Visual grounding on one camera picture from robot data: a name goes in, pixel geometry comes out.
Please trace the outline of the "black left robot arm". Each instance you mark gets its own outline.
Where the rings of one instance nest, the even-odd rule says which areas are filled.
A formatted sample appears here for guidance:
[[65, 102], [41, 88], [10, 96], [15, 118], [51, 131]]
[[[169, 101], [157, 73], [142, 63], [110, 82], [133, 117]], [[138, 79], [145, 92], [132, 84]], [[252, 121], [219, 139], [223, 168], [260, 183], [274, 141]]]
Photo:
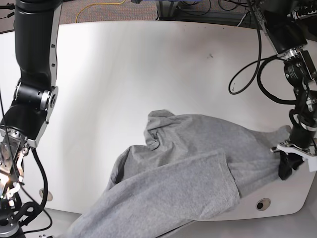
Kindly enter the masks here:
[[[272, 152], [280, 154], [278, 175], [282, 180], [288, 179], [292, 172], [307, 161], [309, 170], [317, 170], [317, 143], [314, 136], [317, 133], [317, 92], [309, 88], [316, 83], [317, 70], [313, 60], [304, 47], [307, 40], [299, 25], [302, 19], [313, 22], [317, 17], [317, 2], [315, 0], [248, 0], [244, 6], [254, 19], [258, 32], [263, 31], [276, 54], [259, 58], [255, 80], [261, 92], [275, 103], [293, 105], [289, 111], [292, 129], [288, 138], [273, 147]], [[284, 63], [284, 75], [293, 87], [294, 100], [283, 100], [268, 92], [262, 84], [262, 71], [274, 60]]]

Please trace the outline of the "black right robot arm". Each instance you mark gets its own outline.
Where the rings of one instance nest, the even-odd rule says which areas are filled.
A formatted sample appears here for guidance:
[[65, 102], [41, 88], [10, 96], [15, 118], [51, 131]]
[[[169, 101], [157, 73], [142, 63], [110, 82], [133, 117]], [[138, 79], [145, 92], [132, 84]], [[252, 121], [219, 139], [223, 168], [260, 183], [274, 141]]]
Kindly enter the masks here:
[[[20, 79], [12, 103], [2, 111], [0, 134], [0, 235], [23, 238], [28, 225], [44, 212], [48, 179], [37, 154], [58, 96], [56, 44], [62, 1], [18, 0], [13, 4], [15, 55]], [[22, 203], [24, 158], [32, 153], [43, 179], [42, 200]]]

